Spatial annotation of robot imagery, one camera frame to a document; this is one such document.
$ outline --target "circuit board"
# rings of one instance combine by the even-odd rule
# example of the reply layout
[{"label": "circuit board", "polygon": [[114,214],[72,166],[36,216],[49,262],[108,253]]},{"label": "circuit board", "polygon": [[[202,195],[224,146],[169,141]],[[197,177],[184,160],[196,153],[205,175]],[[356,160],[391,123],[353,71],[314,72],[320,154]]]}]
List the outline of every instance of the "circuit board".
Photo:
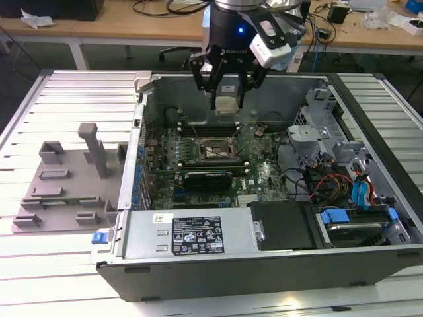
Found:
[{"label": "circuit board", "polygon": [[[176,128],[148,129],[145,157],[150,209],[193,209],[246,207],[252,201],[280,201],[288,198],[273,159],[275,134],[255,135],[257,125],[244,125],[236,136],[183,137]],[[189,176],[228,176],[225,185],[202,190],[185,188]]]}]

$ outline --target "computer case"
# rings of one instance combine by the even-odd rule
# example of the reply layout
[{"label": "computer case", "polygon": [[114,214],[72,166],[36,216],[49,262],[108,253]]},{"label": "computer case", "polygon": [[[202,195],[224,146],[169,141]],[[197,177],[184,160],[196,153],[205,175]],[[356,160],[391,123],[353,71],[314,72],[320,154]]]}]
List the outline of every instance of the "computer case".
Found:
[{"label": "computer case", "polygon": [[0,0],[0,15],[19,18],[22,8],[32,15],[94,21],[103,5],[104,0]]}]

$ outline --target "white paper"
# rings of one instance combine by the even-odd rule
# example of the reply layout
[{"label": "white paper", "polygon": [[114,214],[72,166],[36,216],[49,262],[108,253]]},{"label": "white paper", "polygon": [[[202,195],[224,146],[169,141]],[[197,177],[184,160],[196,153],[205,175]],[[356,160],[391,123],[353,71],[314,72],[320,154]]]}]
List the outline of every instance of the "white paper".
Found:
[{"label": "white paper", "polygon": [[404,15],[394,15],[392,19],[388,22],[390,25],[398,26],[399,28],[403,27],[403,24],[412,20],[412,18],[405,17]]},{"label": "white paper", "polygon": [[172,219],[172,213],[155,213],[153,215],[153,223],[171,223]]},{"label": "white paper", "polygon": [[20,20],[31,28],[38,29],[38,27],[56,25],[51,17],[37,17],[36,15],[30,15],[22,9],[21,11],[22,18]]}]

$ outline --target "gray plastic part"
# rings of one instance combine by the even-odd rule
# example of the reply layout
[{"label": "gray plastic part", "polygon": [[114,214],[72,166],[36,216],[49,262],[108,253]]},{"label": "gray plastic part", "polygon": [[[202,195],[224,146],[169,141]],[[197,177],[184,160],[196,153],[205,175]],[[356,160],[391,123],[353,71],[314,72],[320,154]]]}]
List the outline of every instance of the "gray plastic part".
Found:
[{"label": "gray plastic part", "polygon": [[16,216],[13,223],[18,227],[39,227],[41,219],[35,213],[29,213],[26,216]]},{"label": "gray plastic part", "polygon": [[[61,164],[40,163],[17,216],[29,216],[35,212],[42,222],[39,223],[39,227],[18,227],[13,224],[13,233],[75,230],[94,232],[100,227],[114,225],[116,217],[113,211],[107,213],[104,211],[106,201],[110,202],[110,206],[118,205],[124,163],[120,163],[116,150],[105,150],[108,178],[100,179],[95,166],[87,164],[85,151],[68,150],[58,153]],[[66,170],[68,177],[59,179],[39,177],[43,171],[49,170]],[[32,197],[34,188],[63,188],[63,196]],[[80,225],[75,220],[76,212],[93,211],[100,217],[100,224]]]},{"label": "gray plastic part", "polygon": [[112,207],[110,201],[106,201],[106,205],[104,206],[104,215],[108,219],[109,223],[115,223],[116,218],[118,217],[118,212],[115,208]]},{"label": "gray plastic part", "polygon": [[54,69],[42,69],[40,71],[40,73],[38,74],[38,76],[51,76],[54,74]]},{"label": "gray plastic part", "polygon": [[62,180],[69,177],[69,170],[42,170],[38,177],[41,180]]},{"label": "gray plastic part", "polygon": [[94,163],[93,158],[92,158],[90,152],[84,152],[84,157],[85,157],[85,160],[87,160],[87,163],[88,164]]},{"label": "gray plastic part", "polygon": [[46,141],[42,144],[40,155],[44,164],[60,164],[58,154],[64,154],[65,150],[59,141]]},{"label": "gray plastic part", "polygon": [[126,158],[126,151],[128,150],[128,146],[124,146],[123,144],[118,144],[118,160],[119,162],[123,163],[125,162]]},{"label": "gray plastic part", "polygon": [[44,206],[39,201],[22,201],[20,206],[24,210],[44,210]]},{"label": "gray plastic part", "polygon": [[32,197],[61,197],[63,196],[63,188],[62,187],[49,187],[49,188],[38,187],[33,189],[31,196]]},{"label": "gray plastic part", "polygon": [[95,199],[81,199],[79,203],[84,208],[95,208],[104,206],[104,202],[103,200],[101,200],[100,197],[95,197]]},{"label": "gray plastic part", "polygon": [[77,211],[75,220],[79,225],[95,225],[101,222],[95,211]]},{"label": "gray plastic part", "polygon": [[85,140],[88,150],[90,151],[91,158],[95,164],[98,175],[100,178],[107,177],[107,165],[104,155],[104,147],[96,138],[97,124],[83,122],[79,126],[78,136]]}]

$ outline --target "motherboard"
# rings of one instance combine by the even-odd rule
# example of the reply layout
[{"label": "motherboard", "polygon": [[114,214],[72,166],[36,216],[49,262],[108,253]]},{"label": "motherboard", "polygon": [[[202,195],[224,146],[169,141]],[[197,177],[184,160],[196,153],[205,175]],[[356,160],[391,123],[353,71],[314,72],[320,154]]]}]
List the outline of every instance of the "motherboard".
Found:
[{"label": "motherboard", "polygon": [[[149,209],[246,207],[280,201],[288,190],[276,168],[280,133],[256,124],[145,125],[138,165],[146,171]],[[135,208],[143,209],[140,201]]]}]

